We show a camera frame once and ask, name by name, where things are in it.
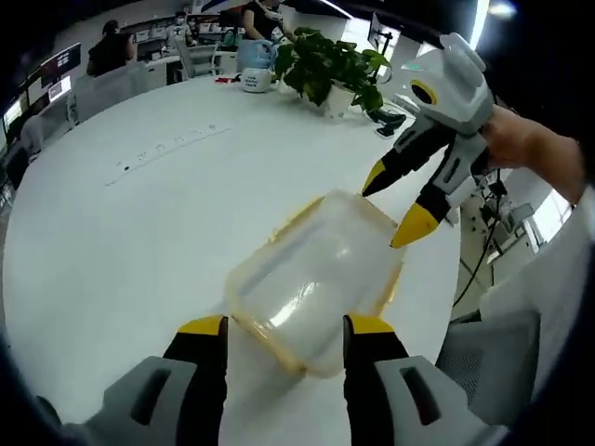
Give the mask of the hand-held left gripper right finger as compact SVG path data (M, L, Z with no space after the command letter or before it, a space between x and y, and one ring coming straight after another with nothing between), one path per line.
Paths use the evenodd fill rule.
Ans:
M378 317L343 318L344 398L353 445L487 445L489 426L455 381L410 356Z

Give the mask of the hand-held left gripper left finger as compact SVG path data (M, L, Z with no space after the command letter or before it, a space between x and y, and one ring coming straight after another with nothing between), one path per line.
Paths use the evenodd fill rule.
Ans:
M178 328L160 356L140 362L109 386L87 422L97 445L217 445L227 397L229 320L224 315Z

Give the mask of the person's right hand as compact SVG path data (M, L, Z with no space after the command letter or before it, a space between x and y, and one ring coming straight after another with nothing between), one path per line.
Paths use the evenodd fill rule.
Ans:
M488 165L493 168L533 169L556 134L540 123L495 105L482 128Z

